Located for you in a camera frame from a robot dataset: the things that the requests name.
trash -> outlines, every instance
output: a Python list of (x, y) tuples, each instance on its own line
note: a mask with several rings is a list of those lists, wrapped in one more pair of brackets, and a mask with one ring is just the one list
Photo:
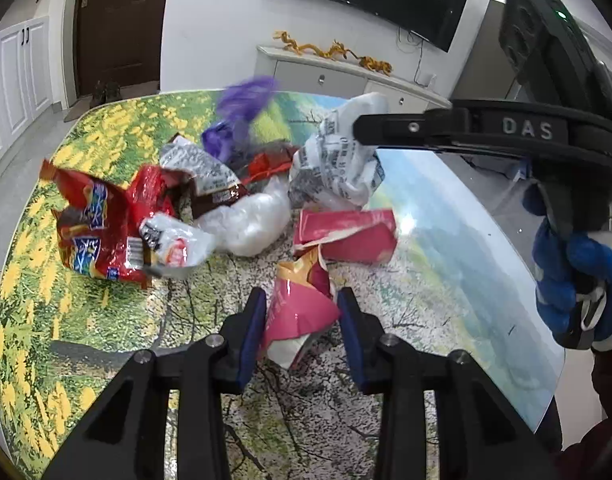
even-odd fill
[(166, 194), (178, 185), (185, 173), (145, 164), (139, 168), (126, 196), (132, 222), (153, 251), (144, 270), (153, 276), (185, 280), (214, 251), (216, 239), (199, 228), (174, 218), (175, 211)]
[(179, 134), (161, 148), (159, 165), (188, 174), (194, 219), (247, 195), (246, 187), (230, 168)]
[(388, 113), (388, 100), (376, 92), (350, 99), (319, 125), (295, 153), (289, 197), (293, 208), (315, 203), (332, 210), (361, 209), (384, 179), (375, 147), (353, 138), (360, 115)]
[(335, 290), (318, 248), (277, 265), (261, 349), (283, 368), (296, 365), (312, 342), (339, 318)]
[(139, 234), (156, 256), (149, 274), (185, 280), (214, 251), (216, 238), (164, 213), (142, 220)]
[(75, 272), (145, 286), (149, 275), (187, 278), (214, 250), (213, 235), (173, 217), (166, 190), (182, 173), (145, 164), (123, 190), (44, 160), (39, 177), (70, 203), (53, 214), (61, 261)]
[(52, 211), (65, 267), (92, 278), (148, 285), (143, 270), (147, 248), (131, 221), (124, 190), (80, 171), (56, 168), (47, 160), (39, 178), (55, 182), (70, 203), (63, 211)]
[(288, 173), (292, 157), (298, 150), (287, 140), (272, 140), (251, 147), (247, 158), (233, 158), (228, 162), (249, 192), (259, 192), (273, 175)]
[(251, 145), (250, 123), (268, 105), (274, 89), (275, 80), (268, 76), (226, 88), (216, 108), (223, 120), (201, 134), (203, 149), (223, 163), (246, 156)]
[(295, 225), (292, 251), (301, 256), (321, 247), (326, 260), (385, 264), (397, 247), (395, 216), (391, 209), (366, 211), (302, 210)]
[(261, 193), (202, 215), (195, 225), (215, 235), (217, 249), (236, 256), (255, 256), (272, 244), (291, 220), (288, 183), (277, 176)]

brown wooden door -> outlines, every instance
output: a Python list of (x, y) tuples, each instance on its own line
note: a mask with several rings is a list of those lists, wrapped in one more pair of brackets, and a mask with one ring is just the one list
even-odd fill
[(79, 95), (95, 83), (120, 86), (159, 79), (166, 0), (78, 0), (76, 65)]

pink box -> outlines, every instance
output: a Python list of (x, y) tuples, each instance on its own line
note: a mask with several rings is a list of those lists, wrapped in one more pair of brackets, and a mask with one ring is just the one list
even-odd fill
[(367, 211), (302, 210), (295, 226), (292, 253), (301, 256), (321, 245), (326, 260), (385, 264), (390, 261), (397, 237), (391, 209)]

screw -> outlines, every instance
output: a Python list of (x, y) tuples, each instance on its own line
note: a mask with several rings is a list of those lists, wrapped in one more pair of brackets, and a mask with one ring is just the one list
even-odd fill
[(217, 348), (218, 346), (223, 345), (226, 340), (221, 334), (210, 334), (209, 336), (206, 336), (205, 341), (206, 345), (208, 345), (209, 347)]
[(465, 350), (455, 350), (454, 352), (451, 352), (451, 354), (452, 360), (457, 364), (464, 365), (470, 362), (470, 354), (468, 354), (468, 352)]
[(379, 342), (384, 346), (394, 346), (399, 343), (399, 337), (394, 334), (382, 334)]
[(139, 350), (134, 355), (134, 360), (140, 365), (146, 364), (151, 359), (151, 354), (148, 350)]

sleeve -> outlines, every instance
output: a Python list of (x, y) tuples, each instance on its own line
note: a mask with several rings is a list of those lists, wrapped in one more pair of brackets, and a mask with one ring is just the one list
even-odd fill
[(555, 462), (561, 480), (590, 480), (590, 468), (612, 437), (612, 350), (594, 353), (593, 387), (599, 394), (607, 418), (590, 430), (581, 442), (557, 455)]

